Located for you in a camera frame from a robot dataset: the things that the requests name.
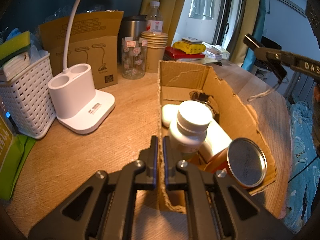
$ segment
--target red book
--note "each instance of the red book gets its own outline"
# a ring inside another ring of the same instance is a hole
[[[174,49],[173,47],[166,47],[164,53],[174,60],[180,58],[204,58],[204,54],[202,53],[189,55],[182,50]]]

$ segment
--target white pill bottle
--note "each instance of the white pill bottle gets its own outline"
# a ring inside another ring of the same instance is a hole
[[[204,104],[192,100],[182,102],[169,126],[171,147],[182,152],[185,160],[192,158],[205,140],[211,120],[212,113]]]

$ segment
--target cardboard packaging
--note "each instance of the cardboard packaging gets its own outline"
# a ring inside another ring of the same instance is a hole
[[[77,14],[73,21],[68,67],[88,63],[96,89],[118,83],[117,36],[122,11]],[[62,58],[69,17],[41,24],[40,34],[45,50],[50,52],[53,76],[62,72]]]
[[[228,83],[218,78],[210,66],[176,62],[160,61],[158,69],[158,133],[159,133],[159,208],[186,213],[184,192],[166,191],[164,184],[164,156],[162,139],[168,134],[167,128],[161,124],[161,108],[166,104],[179,105],[190,100],[192,91],[204,92],[212,95],[219,106],[219,125],[230,136],[249,138],[264,152],[267,160],[267,174],[258,187],[249,191],[251,195],[262,192],[269,184],[276,180],[275,160],[270,148],[258,128],[258,118],[250,105],[245,105],[233,92]]]

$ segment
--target sponge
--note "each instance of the sponge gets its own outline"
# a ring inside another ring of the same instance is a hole
[[[30,48],[30,32],[26,31],[0,45],[0,66]]]

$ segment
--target blue bedsheet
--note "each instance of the blue bedsheet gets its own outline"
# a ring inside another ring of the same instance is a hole
[[[292,150],[292,174],[301,172],[316,158],[312,142],[312,111],[306,102],[298,101],[290,106]],[[317,158],[288,184],[285,225],[298,232],[311,216],[311,204],[316,194],[320,176],[320,159]]]

